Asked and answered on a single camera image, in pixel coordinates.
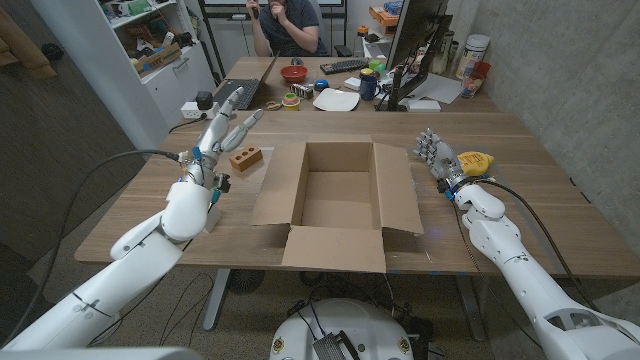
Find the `blue mug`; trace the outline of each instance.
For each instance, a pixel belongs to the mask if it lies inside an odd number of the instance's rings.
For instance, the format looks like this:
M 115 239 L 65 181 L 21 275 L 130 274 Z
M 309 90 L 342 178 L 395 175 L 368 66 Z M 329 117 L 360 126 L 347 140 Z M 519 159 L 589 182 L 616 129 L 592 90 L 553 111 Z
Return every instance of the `blue mug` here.
M 373 100 L 380 94 L 382 88 L 378 85 L 378 79 L 373 75 L 365 75 L 360 78 L 360 98 L 364 101 Z

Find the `computer monitor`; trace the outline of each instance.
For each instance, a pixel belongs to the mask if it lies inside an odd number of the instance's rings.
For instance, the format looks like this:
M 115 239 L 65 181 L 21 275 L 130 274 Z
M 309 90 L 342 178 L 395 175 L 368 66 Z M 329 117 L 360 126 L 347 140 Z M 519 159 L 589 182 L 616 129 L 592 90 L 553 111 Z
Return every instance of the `computer monitor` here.
M 391 44 L 387 69 L 405 62 L 420 46 L 429 43 L 422 58 L 418 74 L 401 86 L 402 72 L 394 75 L 392 90 L 385 110 L 403 110 L 398 102 L 422 84 L 429 72 L 429 65 L 441 47 L 444 34 L 449 30 L 452 16 L 445 15 L 448 0 L 404 0 L 398 28 Z

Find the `white plate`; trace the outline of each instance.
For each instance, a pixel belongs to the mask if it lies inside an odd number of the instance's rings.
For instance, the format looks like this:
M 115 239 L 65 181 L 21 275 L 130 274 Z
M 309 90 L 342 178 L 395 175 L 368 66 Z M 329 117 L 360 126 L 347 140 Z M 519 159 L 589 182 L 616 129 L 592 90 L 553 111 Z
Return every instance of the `white plate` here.
M 351 111 L 358 105 L 360 94 L 336 89 L 324 89 L 313 106 L 324 111 Z

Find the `laptop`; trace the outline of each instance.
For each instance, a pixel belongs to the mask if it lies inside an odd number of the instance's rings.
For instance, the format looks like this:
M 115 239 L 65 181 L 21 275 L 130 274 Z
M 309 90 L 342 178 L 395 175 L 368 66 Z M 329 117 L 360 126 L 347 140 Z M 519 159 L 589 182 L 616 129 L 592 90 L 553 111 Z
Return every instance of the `laptop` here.
M 218 104 L 222 104 L 225 100 L 227 100 L 227 98 L 229 97 L 229 95 L 231 95 L 231 93 L 233 93 L 239 87 L 242 86 L 244 88 L 244 93 L 242 93 L 242 96 L 240 96 L 238 101 L 236 101 L 236 104 L 234 105 L 233 109 L 234 110 L 249 109 L 251 107 L 251 102 L 253 101 L 253 98 L 258 93 L 258 90 L 260 90 L 260 87 L 262 86 L 262 84 L 264 84 L 265 81 L 267 81 L 267 78 L 269 77 L 269 73 L 271 73 L 271 69 L 273 69 L 273 65 L 276 63 L 277 59 L 278 59 L 278 56 L 276 55 L 273 58 L 273 60 L 271 60 L 271 64 L 269 65 L 269 68 L 267 69 L 267 71 L 265 71 L 264 75 L 262 75 L 262 79 L 260 80 L 225 79 L 222 86 L 218 89 L 218 91 L 216 91 L 216 94 L 213 96 L 213 101 L 217 102 Z
M 389 41 L 365 44 L 364 46 L 367 47 L 372 58 L 377 58 L 380 55 L 384 55 L 384 57 L 388 58 L 389 54 L 391 54 L 391 42 Z

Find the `red bowl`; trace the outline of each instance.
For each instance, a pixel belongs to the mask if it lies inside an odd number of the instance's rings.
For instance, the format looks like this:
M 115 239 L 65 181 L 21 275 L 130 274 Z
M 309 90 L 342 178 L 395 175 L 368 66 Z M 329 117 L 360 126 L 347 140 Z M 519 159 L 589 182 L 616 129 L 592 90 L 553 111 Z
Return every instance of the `red bowl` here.
M 297 84 L 304 81 L 305 76 L 307 76 L 307 71 L 307 68 L 302 65 L 290 65 L 283 67 L 282 70 L 280 70 L 280 75 L 282 75 L 284 80 L 289 84 Z

